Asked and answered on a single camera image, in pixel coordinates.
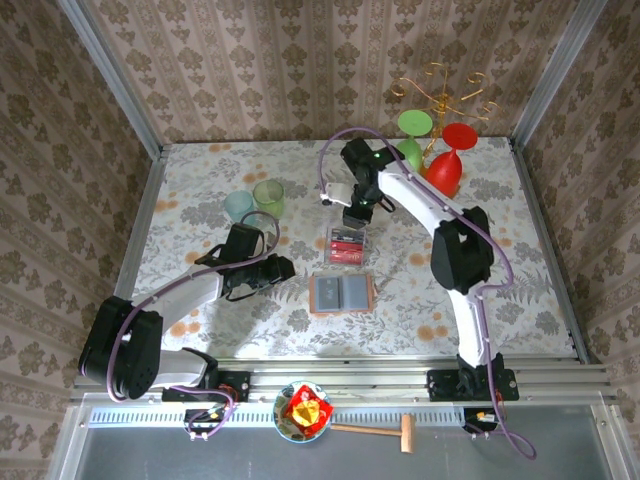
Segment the green wine glass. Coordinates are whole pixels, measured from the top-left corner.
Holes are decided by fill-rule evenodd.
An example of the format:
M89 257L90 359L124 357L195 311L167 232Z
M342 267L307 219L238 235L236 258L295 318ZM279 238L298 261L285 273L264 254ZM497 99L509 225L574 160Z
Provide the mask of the green wine glass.
M396 148L404 155L412 169L418 172L423 162L423 149L416 138L425 136L432 130L433 120L427 112L413 109L402 112L397 124L406 138L400 141Z

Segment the aluminium front rail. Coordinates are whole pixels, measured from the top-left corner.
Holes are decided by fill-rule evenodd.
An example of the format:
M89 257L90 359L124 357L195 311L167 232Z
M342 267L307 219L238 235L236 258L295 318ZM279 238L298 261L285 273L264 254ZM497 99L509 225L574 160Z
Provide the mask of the aluminium front rail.
M427 372L458 369L453 358L310 359L220 361L218 370L248 371L250 402L273 400L294 381L321 386L338 405L358 402L371 405L408 405L431 401ZM504 369L513 370L520 394L517 401L540 405L617 401L602 365L582 364L575 359L506 357Z

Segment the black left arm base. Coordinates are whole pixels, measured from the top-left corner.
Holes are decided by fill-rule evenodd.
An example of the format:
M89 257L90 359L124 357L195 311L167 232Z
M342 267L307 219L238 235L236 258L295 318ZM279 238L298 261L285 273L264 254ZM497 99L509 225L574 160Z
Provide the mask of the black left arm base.
M217 370L206 373L200 383L194 387L197 393L186 393L175 389L164 389L163 402L226 402L219 394L206 394L203 390L227 392L235 402L247 402L251 374L248 371Z

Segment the wooden mallet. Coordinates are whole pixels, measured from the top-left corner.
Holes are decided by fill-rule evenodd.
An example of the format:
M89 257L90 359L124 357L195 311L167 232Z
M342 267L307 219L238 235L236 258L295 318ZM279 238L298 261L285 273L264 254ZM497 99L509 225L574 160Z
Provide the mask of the wooden mallet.
M368 427L335 423L331 424L330 429L348 433L398 437L400 439L400 451L405 454L414 453L415 419L410 414L401 415L400 428L397 430L382 427Z

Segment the aluminium corner post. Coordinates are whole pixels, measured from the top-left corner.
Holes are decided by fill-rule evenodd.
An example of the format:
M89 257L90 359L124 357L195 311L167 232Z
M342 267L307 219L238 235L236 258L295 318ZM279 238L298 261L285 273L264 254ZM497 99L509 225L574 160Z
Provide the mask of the aluminium corner post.
M85 0L59 0L59 3L149 157L158 161L162 143Z
M579 0L510 137L524 148L576 61L608 0Z

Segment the black VIP card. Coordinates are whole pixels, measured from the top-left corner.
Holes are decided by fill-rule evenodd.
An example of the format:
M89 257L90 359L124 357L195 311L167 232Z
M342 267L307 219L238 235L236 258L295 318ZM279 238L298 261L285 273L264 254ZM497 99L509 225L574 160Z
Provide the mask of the black VIP card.
M315 279L315 309L336 312L341 307L341 285L338 277L319 276Z

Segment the aluminium side rail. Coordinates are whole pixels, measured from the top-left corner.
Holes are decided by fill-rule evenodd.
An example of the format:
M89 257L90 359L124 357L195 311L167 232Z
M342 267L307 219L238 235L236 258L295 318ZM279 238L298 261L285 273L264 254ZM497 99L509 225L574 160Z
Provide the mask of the aluminium side rail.
M124 319L133 309L131 298L159 190L164 181L165 168L166 159L163 157L151 166L114 293L98 308L82 351L79 363L82 373L96 373L101 378L106 377L114 340Z
M550 280L554 287L556 299L558 301L560 311L563 315L568 335L571 338L573 350L578 361L582 364L600 365L601 362L589 350L587 343L583 337L583 332L575 314L573 304L566 287L562 263L558 261L554 249L552 236L546 223L543 208L538 200L536 189L532 178L527 169L526 161L521 148L516 142L508 138L508 144L512 153L515 168L517 170L524 196L527 200L528 208L531 213L533 224L536 229L542 253L549 270Z

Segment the red gold foil wrapper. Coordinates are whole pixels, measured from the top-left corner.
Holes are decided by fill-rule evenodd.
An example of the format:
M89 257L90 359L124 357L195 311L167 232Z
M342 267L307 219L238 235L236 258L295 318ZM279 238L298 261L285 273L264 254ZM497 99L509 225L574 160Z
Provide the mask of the red gold foil wrapper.
M308 385L301 386L292 396L284 417L305 437L311 437L322 430L333 412L332 405Z

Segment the green frosted cup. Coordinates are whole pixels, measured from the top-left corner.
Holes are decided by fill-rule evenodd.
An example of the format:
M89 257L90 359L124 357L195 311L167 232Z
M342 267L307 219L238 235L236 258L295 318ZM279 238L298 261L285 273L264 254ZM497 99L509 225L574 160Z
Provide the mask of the green frosted cup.
M253 198L259 210L280 219L284 210L284 187L274 179L259 182L253 190Z

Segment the patterned bowl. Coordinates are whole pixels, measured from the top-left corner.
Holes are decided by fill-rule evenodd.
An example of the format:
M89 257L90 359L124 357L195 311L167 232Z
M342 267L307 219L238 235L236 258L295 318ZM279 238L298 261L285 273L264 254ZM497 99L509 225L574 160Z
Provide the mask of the patterned bowl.
M321 398L327 400L330 404L331 401L329 399L328 394L325 390L319 385L309 382L309 381L295 381L285 386L276 396L273 405L273 421L278 433L286 440L291 441L293 443L309 443L321 436L321 434L326 430L326 428L330 424L329 423L318 433L315 435L305 438L300 431L293 425L293 423L284 417L285 410L289 401L291 400L294 393L303 385L308 385L312 389L314 389Z

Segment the tan leather card holder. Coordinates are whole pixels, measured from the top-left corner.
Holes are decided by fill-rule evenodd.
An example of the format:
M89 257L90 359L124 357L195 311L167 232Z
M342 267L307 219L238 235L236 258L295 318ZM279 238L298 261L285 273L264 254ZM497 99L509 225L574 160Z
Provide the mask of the tan leather card holder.
M317 312L315 309L315 279L319 276L338 277L341 285L341 307L336 312ZM313 275L309 281L309 312L314 315L334 315L353 312L371 312L374 288L370 274Z

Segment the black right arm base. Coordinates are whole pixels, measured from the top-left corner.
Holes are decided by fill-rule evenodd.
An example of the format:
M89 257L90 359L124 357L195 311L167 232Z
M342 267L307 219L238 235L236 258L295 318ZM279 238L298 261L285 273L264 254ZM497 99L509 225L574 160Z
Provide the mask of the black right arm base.
M520 398L515 373L510 369L492 371L496 397L505 401ZM476 369L439 369L427 372L429 398L433 402L490 401L489 373L485 366Z

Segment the blue frosted cup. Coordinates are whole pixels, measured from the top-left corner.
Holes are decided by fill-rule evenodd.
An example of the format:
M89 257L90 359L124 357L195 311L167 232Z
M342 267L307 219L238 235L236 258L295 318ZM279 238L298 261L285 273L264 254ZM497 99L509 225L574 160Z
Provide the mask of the blue frosted cup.
M240 223L245 214L254 211L253 196L245 190L231 192L223 202L231 223Z

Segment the black connector block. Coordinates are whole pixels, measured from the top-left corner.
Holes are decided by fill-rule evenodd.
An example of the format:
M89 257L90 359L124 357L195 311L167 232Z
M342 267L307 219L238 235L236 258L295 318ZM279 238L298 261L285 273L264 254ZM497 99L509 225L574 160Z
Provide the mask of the black connector block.
M470 434L484 435L499 427L496 411L493 407L464 407L463 429Z
M184 429L191 441L207 441L217 433L232 417L232 407L214 407L206 410L187 410Z

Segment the red wine glass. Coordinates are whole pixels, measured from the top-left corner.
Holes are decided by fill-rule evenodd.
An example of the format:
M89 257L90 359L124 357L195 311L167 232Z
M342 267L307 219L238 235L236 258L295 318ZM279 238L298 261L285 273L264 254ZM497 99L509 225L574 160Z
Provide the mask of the red wine glass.
M463 173L459 151L473 148L478 141L474 128L463 123L451 123L442 131L442 139L449 150L438 155L426 170L425 179L443 195L453 198Z

